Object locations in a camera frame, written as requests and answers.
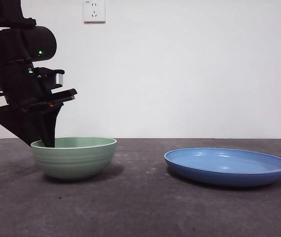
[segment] dark table surface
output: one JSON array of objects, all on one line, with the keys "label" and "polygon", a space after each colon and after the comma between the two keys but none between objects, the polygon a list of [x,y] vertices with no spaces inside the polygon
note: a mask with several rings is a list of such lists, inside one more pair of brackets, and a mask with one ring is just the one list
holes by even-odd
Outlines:
[{"label": "dark table surface", "polygon": [[20,140],[0,139],[0,237],[281,237],[281,180],[247,189],[188,181],[163,157],[187,147],[281,157],[277,139],[118,139],[101,174],[71,183],[44,176]]}]

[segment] electrical outlet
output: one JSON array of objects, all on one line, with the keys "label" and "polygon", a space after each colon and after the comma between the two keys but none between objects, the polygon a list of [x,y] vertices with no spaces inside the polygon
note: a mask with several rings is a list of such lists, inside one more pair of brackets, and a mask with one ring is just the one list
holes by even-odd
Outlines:
[{"label": "electrical outlet", "polygon": [[86,0],[84,22],[105,22],[105,0]]}]

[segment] ceramic bowl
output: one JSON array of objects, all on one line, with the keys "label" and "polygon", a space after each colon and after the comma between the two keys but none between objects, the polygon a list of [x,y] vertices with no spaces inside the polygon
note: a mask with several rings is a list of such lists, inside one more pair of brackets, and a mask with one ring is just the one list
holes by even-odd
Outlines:
[{"label": "ceramic bowl", "polygon": [[102,137],[56,138],[54,148],[42,141],[31,143],[36,164],[61,180],[82,180],[100,173],[111,162],[115,147],[115,139]]}]

